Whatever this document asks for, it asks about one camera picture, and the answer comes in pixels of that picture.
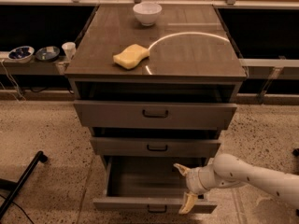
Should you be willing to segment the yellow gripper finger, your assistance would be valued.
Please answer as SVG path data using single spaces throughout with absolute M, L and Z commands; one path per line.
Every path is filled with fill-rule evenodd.
M 189 167 L 186 167 L 186 166 L 184 166 L 182 164 L 179 164 L 179 163 L 174 163 L 173 166 L 178 169 L 178 171 L 180 172 L 180 174 L 182 176 L 186 176 L 187 173 L 190 171 Z
M 198 196 L 193 192 L 185 192 L 183 196 L 182 206 L 179 209 L 181 215 L 188 214 L 194 207 L 198 200 Z

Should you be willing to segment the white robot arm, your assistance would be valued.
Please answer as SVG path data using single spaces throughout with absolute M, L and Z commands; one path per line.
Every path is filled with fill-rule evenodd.
M 299 176 L 248 164 L 230 154 L 217 155 L 205 167 L 189 168 L 175 163 L 186 178 L 188 192 L 184 193 L 180 214 L 188 214 L 198 196 L 212 189 L 236 188 L 250 184 L 299 209 Z

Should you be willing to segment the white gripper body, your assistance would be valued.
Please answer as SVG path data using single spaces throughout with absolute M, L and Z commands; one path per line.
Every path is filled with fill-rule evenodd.
M 211 165 L 192 168 L 186 174 L 186 185 L 191 194 L 202 195 L 215 188 L 215 174 Z

